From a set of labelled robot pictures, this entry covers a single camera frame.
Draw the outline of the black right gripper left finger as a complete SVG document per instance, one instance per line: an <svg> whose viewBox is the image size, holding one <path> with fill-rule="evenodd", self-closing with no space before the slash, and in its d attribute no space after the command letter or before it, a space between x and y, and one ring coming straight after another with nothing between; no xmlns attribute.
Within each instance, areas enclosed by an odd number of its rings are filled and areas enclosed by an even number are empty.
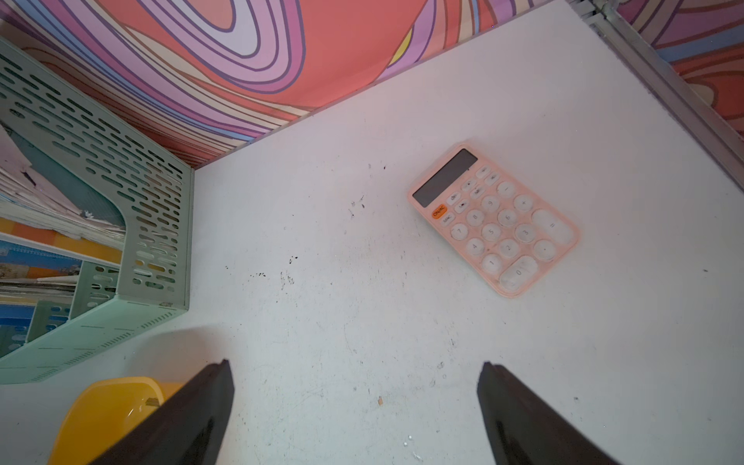
<svg viewBox="0 0 744 465"><path fill-rule="evenodd" d="M214 464L234 402L230 362L205 366L95 464Z"/></svg>

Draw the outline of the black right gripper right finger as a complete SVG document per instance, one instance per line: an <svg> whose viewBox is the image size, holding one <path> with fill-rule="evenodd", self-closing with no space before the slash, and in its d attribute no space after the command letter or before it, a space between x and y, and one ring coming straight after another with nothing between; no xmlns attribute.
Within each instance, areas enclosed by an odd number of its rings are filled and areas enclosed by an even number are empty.
<svg viewBox="0 0 744 465"><path fill-rule="evenodd" d="M498 464L614 464L505 366L485 362L477 393Z"/></svg>

